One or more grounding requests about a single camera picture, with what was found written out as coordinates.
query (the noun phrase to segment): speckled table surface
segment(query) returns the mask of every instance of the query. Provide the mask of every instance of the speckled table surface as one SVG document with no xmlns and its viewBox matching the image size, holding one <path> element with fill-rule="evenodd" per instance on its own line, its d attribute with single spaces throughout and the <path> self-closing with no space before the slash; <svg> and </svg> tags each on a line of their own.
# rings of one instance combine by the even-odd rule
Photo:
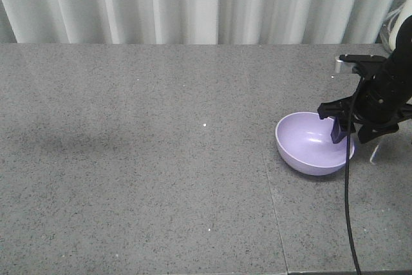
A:
<svg viewBox="0 0 412 275">
<path fill-rule="evenodd" d="M 344 173 L 304 176 L 275 126 L 351 95 L 379 45 L 0 44 L 2 274 L 353 270 Z M 351 161 L 363 270 L 412 270 L 412 126 Z"/>
</svg>

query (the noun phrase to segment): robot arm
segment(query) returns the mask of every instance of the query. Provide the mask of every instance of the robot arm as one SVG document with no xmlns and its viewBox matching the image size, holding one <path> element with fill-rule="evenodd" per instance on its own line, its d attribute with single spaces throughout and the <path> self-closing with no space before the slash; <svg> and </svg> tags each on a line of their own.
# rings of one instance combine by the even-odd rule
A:
<svg viewBox="0 0 412 275">
<path fill-rule="evenodd" d="M 360 75 L 359 94 L 353 109 L 353 122 L 348 128 L 351 97 L 324 102 L 318 108 L 321 119 L 334 117 L 331 137 L 339 143 L 355 132 L 353 123 L 362 124 L 358 132 L 361 143 L 398 131 L 398 123 L 412 119 L 412 16 L 400 27 L 397 47 L 385 58 L 374 55 L 340 55 L 341 62 L 352 64 Z"/>
</svg>

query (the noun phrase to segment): white object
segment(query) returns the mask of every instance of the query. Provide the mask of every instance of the white object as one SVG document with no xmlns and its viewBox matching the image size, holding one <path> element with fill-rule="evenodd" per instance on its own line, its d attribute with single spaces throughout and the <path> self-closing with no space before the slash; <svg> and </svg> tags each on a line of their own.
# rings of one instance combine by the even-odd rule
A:
<svg viewBox="0 0 412 275">
<path fill-rule="evenodd" d="M 317 113 L 298 112 L 283 117 L 276 126 L 279 154 L 295 170 L 308 175 L 327 175 L 345 165 L 346 138 L 338 144 L 330 133 L 333 119 L 321 120 Z M 350 158 L 355 152 L 351 140 Z"/>
<path fill-rule="evenodd" d="M 412 0 L 406 0 L 402 11 L 400 11 L 398 19 L 389 35 L 389 47 L 391 50 L 396 48 L 397 34 L 402 23 L 412 15 Z"/>
</svg>

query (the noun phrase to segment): white curtain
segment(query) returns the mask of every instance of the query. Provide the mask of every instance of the white curtain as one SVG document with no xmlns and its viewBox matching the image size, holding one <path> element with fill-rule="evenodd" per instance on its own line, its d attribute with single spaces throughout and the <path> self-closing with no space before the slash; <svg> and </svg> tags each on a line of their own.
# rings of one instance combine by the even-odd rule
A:
<svg viewBox="0 0 412 275">
<path fill-rule="evenodd" d="M 373 43 L 393 0 L 1 0 L 0 41 Z"/>
</svg>

